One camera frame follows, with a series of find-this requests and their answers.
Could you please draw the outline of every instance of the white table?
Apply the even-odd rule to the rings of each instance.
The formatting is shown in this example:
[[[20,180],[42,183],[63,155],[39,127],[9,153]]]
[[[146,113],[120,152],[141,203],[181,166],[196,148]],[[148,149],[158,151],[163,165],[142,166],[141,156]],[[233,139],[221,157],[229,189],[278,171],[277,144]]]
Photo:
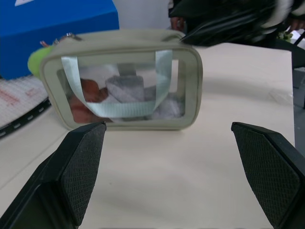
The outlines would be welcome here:
[[[81,229],[271,228],[243,171],[233,121],[294,143],[291,54],[233,44],[200,49],[203,100],[181,132],[110,132]],[[0,142],[0,215],[67,130],[51,109]]]

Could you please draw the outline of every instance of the gray fabric item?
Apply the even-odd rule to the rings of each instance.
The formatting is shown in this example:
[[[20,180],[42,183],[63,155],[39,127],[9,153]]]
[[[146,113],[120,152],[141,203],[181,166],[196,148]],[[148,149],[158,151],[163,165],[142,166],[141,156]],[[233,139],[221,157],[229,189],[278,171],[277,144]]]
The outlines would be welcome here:
[[[108,97],[103,103],[132,103],[153,101],[156,99],[156,86],[144,88],[141,76],[113,76],[106,81]],[[169,93],[165,100],[148,117],[114,118],[113,122],[140,121],[151,119],[173,119],[184,115],[184,105],[174,93]]]

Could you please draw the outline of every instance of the black gripper pad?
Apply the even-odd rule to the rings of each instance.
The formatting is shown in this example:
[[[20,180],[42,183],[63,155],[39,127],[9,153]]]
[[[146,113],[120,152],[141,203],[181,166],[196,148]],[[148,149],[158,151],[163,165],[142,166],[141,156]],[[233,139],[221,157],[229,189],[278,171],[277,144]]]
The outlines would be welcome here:
[[[94,128],[79,143],[65,168],[60,185],[75,224],[81,225],[95,185],[104,131]]]
[[[233,123],[232,131],[247,180],[271,225],[305,229],[305,157],[277,132],[242,123]]]

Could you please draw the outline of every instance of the transparent cosmetic bag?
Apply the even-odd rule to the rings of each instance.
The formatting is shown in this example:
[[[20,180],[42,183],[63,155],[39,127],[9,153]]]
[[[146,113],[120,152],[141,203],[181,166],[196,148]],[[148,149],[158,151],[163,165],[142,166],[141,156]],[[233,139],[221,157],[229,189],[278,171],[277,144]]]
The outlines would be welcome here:
[[[40,79],[69,129],[101,121],[110,130],[183,129],[199,112],[203,67],[182,36],[120,30],[69,37],[43,58]]]

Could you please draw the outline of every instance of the green plush toy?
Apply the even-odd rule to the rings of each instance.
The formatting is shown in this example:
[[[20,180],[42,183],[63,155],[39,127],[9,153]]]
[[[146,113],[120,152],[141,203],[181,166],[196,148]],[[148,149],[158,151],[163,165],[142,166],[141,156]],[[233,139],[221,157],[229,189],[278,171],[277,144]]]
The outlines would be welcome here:
[[[283,32],[279,32],[279,34],[277,35],[277,39],[283,40],[283,41],[287,41],[287,42],[291,42],[291,38],[293,37],[292,33],[288,33],[286,31]]]
[[[46,57],[54,48],[53,45],[38,49],[37,51],[33,52],[28,60],[28,69],[29,71],[39,78],[39,66],[44,57]]]

